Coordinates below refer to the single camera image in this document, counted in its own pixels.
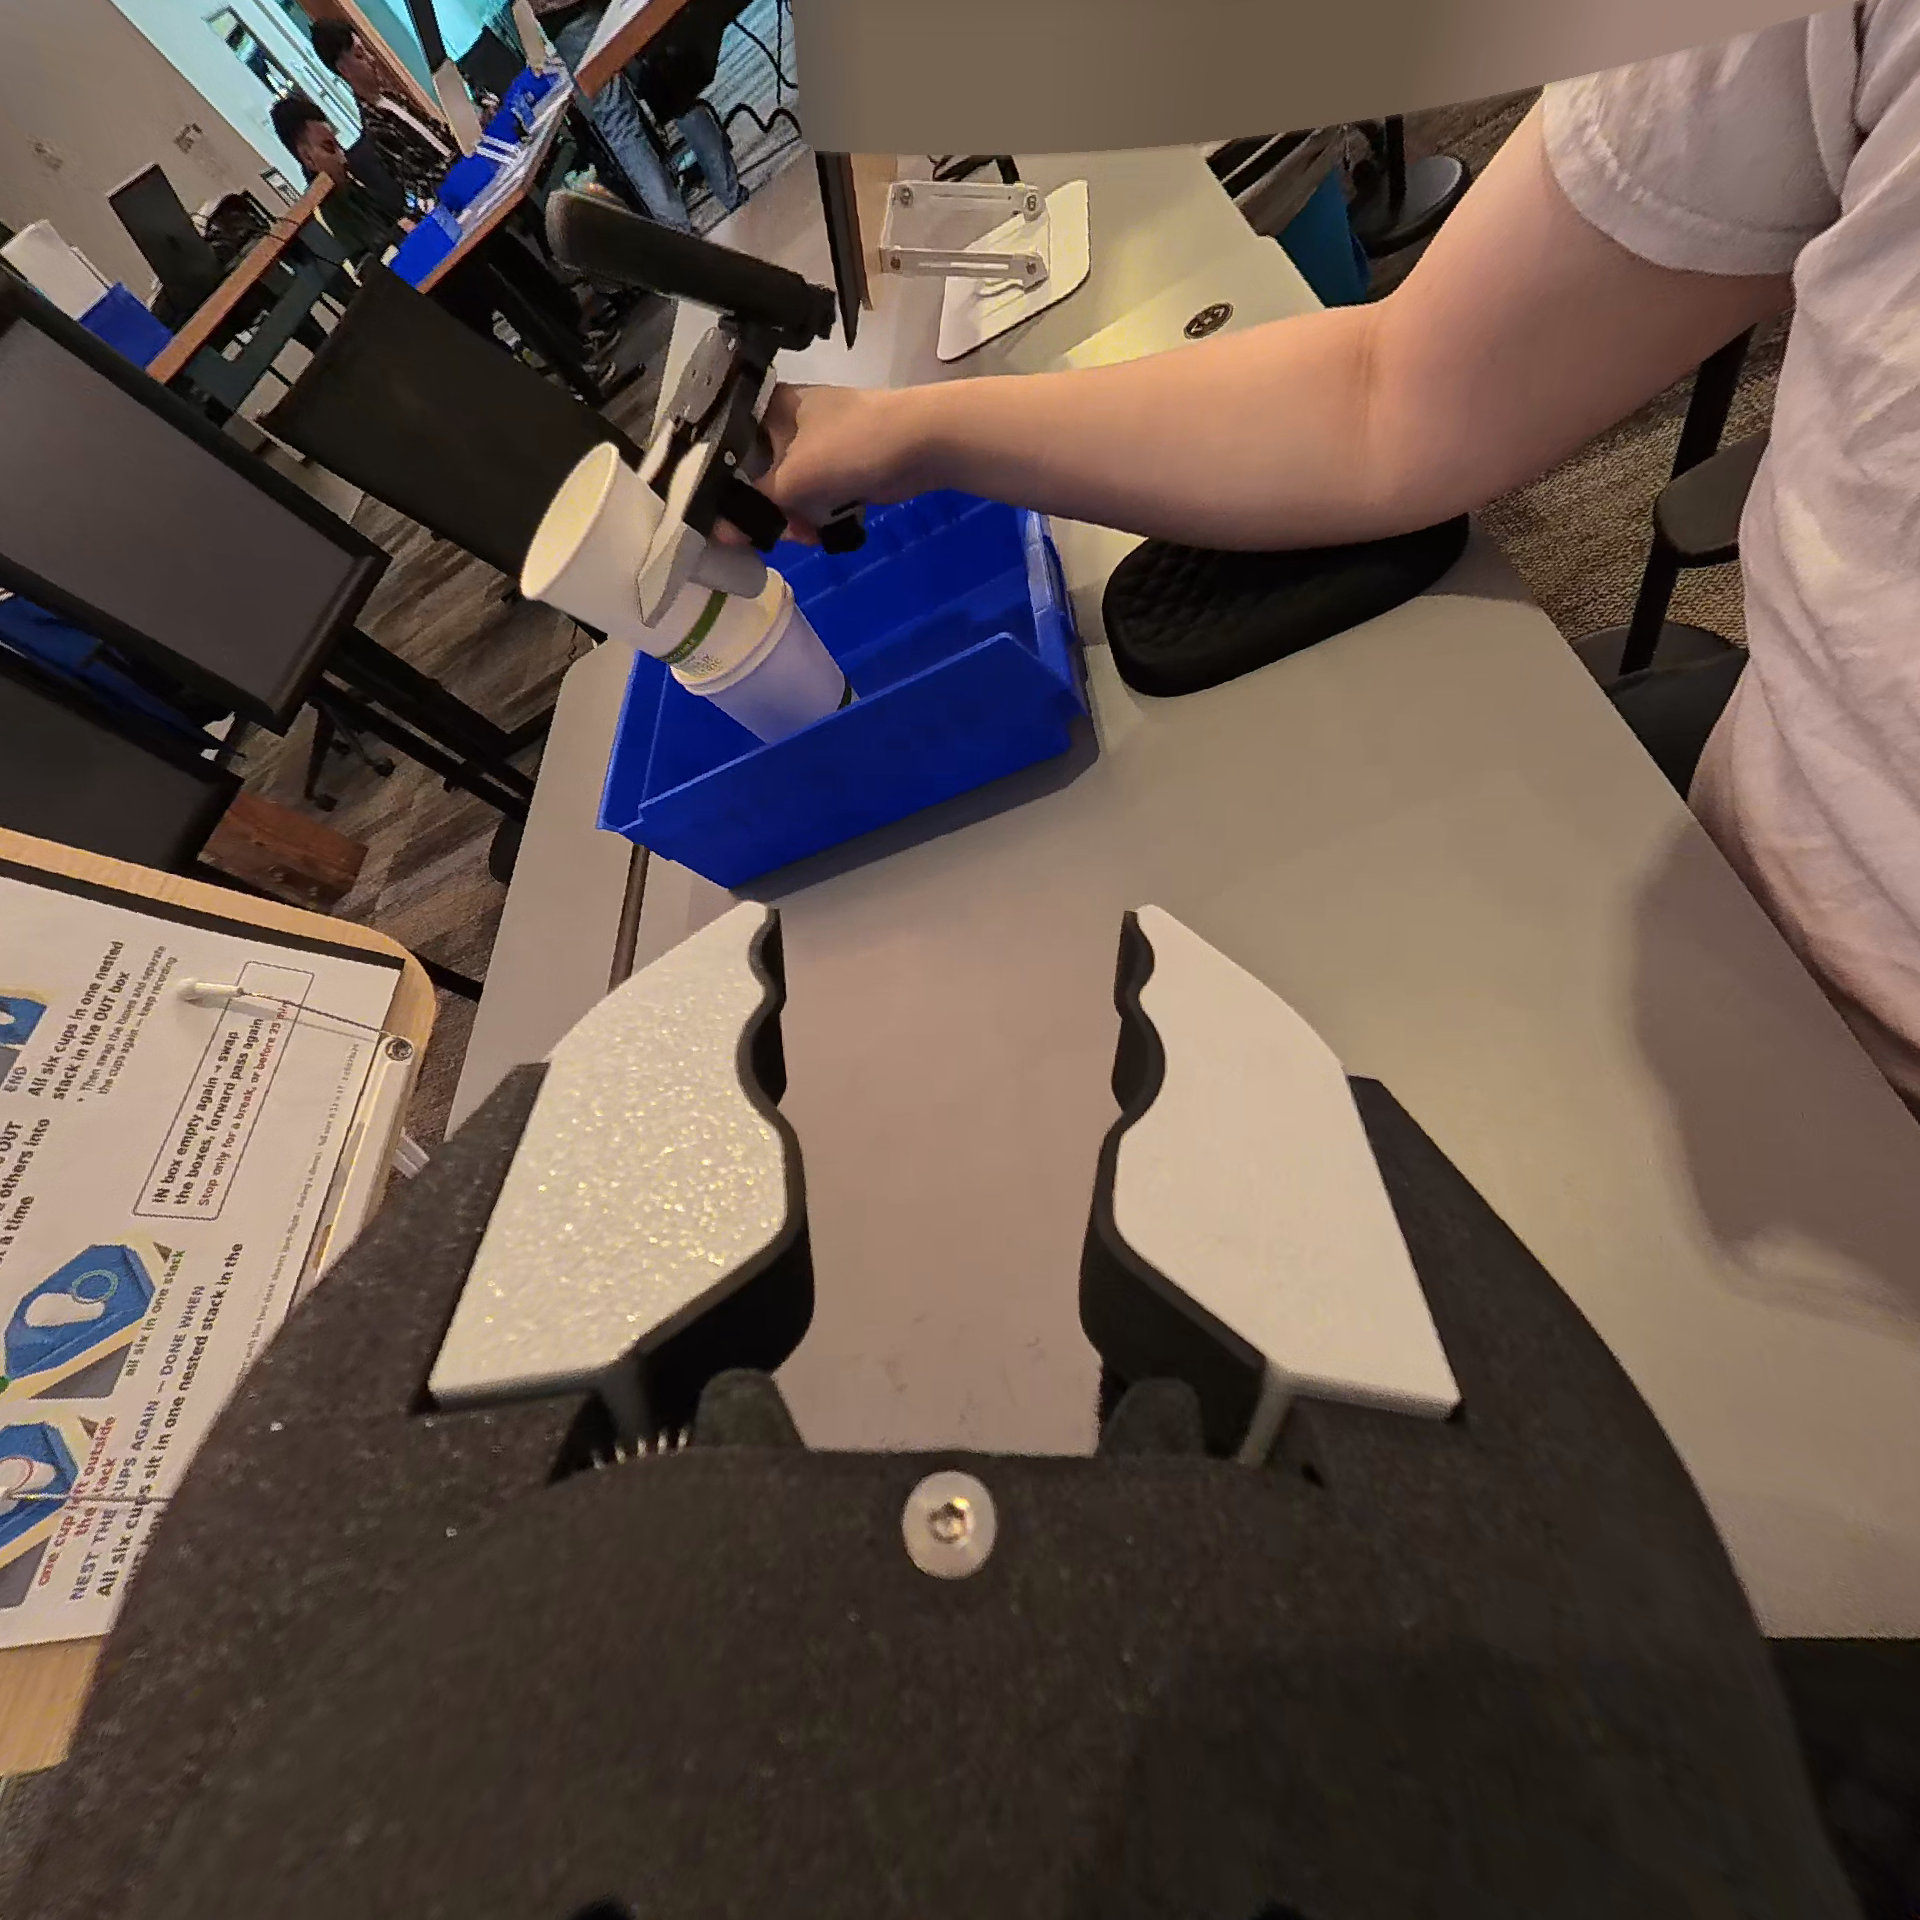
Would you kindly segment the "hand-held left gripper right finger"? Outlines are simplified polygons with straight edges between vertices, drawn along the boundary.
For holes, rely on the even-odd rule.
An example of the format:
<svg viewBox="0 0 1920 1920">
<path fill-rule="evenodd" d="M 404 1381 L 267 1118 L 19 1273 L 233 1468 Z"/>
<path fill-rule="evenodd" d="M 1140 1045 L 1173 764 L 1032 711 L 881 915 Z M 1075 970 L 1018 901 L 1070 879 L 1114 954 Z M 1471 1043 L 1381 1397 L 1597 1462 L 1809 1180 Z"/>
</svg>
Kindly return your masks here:
<svg viewBox="0 0 1920 1920">
<path fill-rule="evenodd" d="M 1080 1328 L 1114 1390 L 1179 1383 L 1204 1447 L 1272 1447 L 1296 1403 L 1447 1420 L 1443 1351 L 1358 1098 L 1257 975 L 1156 906 L 1114 961 L 1114 1121 Z"/>
</svg>

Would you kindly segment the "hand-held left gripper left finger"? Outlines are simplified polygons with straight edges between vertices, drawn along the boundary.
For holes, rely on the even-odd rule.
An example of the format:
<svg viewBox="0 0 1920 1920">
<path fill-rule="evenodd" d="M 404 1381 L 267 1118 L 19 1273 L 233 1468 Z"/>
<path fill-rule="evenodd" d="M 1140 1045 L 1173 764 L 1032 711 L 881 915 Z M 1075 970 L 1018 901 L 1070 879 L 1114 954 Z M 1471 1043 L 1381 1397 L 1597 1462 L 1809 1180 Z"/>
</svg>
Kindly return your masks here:
<svg viewBox="0 0 1920 1920">
<path fill-rule="evenodd" d="M 551 1052 L 427 1379 L 436 1406 L 593 1395 L 691 1420 L 812 1320 L 805 1170 L 781 1117 L 781 919 L 744 901 Z"/>
</svg>

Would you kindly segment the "blue plastic bin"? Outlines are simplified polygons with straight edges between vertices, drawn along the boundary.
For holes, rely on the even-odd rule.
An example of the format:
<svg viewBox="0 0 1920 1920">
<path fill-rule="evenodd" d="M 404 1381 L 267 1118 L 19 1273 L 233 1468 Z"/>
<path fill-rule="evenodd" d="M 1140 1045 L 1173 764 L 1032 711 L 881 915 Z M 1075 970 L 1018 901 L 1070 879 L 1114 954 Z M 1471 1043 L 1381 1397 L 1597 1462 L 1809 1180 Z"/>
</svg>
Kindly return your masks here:
<svg viewBox="0 0 1920 1920">
<path fill-rule="evenodd" d="M 435 289 L 530 195 L 541 162 L 540 141 L 507 148 L 483 140 L 445 173 L 432 210 L 387 251 L 387 271 L 415 291 Z"/>
<path fill-rule="evenodd" d="M 866 521 L 847 556 L 772 565 L 853 683 L 853 707 L 758 742 L 631 659 L 597 831 L 741 886 L 1070 748 L 1084 649 L 1041 514 L 957 491 Z"/>
</svg>

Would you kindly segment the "person's right hand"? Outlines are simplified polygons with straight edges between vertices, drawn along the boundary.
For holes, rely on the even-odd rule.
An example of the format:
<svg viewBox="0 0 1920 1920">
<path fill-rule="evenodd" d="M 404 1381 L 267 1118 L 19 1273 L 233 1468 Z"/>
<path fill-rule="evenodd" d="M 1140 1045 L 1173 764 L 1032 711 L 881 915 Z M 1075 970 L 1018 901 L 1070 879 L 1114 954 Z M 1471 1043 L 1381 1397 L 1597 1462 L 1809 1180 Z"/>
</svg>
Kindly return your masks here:
<svg viewBox="0 0 1920 1920">
<path fill-rule="evenodd" d="M 931 470 L 938 391 L 859 391 L 781 381 L 761 416 L 771 466 L 758 491 L 781 508 L 787 539 L 819 545 L 849 508 L 898 505 Z"/>
</svg>

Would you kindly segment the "black display board stand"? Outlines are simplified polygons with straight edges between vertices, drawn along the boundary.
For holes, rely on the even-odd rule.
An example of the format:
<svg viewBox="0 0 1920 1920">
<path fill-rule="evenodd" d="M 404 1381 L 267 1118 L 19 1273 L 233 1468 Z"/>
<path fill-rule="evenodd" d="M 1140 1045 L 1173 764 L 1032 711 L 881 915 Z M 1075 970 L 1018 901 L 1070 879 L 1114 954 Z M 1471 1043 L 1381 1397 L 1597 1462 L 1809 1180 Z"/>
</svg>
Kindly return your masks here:
<svg viewBox="0 0 1920 1920">
<path fill-rule="evenodd" d="M 17 277 L 3 277 L 3 589 L 220 714 L 281 731 L 356 628 L 387 556 Z M 205 735 L 115 714 L 3 656 L 3 829 L 167 875 L 240 788 Z"/>
<path fill-rule="evenodd" d="M 617 425 L 379 264 L 260 430 L 492 565 L 507 603 L 571 470 L 602 445 L 641 461 Z"/>
</svg>

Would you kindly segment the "black wrist rest pad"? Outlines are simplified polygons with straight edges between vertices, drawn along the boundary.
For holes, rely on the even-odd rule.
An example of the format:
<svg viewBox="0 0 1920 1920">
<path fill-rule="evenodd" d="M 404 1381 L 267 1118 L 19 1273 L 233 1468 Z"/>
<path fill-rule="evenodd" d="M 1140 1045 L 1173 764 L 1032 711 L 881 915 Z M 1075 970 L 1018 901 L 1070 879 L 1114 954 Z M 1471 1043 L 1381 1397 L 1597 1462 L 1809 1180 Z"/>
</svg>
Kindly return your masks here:
<svg viewBox="0 0 1920 1920">
<path fill-rule="evenodd" d="M 1471 517 L 1389 539 L 1285 550 L 1140 542 L 1114 565 L 1101 624 L 1120 683 L 1173 700 L 1234 683 L 1433 589 Z"/>
</svg>

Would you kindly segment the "black office chair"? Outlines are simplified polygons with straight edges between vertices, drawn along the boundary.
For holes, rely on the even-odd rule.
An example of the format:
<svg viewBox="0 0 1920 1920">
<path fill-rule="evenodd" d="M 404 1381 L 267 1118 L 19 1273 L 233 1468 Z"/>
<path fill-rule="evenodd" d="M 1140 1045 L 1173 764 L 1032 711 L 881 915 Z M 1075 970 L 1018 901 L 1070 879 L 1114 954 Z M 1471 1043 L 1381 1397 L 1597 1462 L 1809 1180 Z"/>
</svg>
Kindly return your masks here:
<svg viewBox="0 0 1920 1920">
<path fill-rule="evenodd" d="M 1653 663 L 1668 632 L 1668 603 L 1682 574 L 1740 556 L 1742 508 L 1771 433 L 1725 445 L 1752 332 L 1734 336 L 1694 373 L 1687 413 L 1665 490 L 1652 505 L 1652 549 L 1629 624 L 1621 632 L 1617 676 Z"/>
</svg>

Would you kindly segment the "white mount plate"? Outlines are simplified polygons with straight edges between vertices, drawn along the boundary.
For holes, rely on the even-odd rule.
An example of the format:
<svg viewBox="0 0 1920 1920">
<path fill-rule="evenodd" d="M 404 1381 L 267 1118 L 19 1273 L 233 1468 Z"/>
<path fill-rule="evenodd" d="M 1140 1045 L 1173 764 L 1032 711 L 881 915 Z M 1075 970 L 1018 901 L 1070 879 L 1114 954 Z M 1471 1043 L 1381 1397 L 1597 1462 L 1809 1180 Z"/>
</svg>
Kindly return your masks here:
<svg viewBox="0 0 1920 1920">
<path fill-rule="evenodd" d="M 878 265 L 940 286 L 935 356 L 950 367 L 1070 299 L 1089 277 L 1089 182 L 902 178 L 887 190 Z"/>
</svg>

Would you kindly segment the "wooden post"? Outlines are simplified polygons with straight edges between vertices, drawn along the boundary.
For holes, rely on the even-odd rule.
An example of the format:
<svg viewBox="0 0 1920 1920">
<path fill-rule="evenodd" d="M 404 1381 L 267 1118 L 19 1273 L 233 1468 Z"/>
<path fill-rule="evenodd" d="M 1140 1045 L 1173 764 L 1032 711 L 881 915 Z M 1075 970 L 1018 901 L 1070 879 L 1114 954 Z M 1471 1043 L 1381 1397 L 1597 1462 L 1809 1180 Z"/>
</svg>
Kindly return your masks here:
<svg viewBox="0 0 1920 1920">
<path fill-rule="evenodd" d="M 331 915 L 364 872 L 366 847 L 307 813 L 240 788 L 194 865 L 220 885 Z"/>
</svg>

